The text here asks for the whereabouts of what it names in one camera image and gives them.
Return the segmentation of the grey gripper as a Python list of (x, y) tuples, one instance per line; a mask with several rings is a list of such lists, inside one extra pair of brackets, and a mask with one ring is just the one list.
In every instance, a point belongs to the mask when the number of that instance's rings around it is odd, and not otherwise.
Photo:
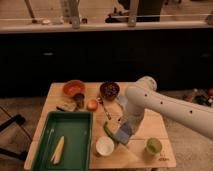
[(121, 129), (131, 137), (137, 132), (141, 120), (142, 118), (140, 116), (124, 114), (121, 117), (121, 124), (119, 129)]

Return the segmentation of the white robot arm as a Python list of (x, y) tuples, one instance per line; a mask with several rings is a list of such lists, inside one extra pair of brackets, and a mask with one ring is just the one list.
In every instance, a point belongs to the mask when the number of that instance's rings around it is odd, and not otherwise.
[(213, 139), (213, 109), (158, 93), (157, 83), (150, 76), (129, 83), (118, 101), (123, 107), (121, 123), (128, 123), (132, 135), (138, 131), (145, 110), (149, 109)]

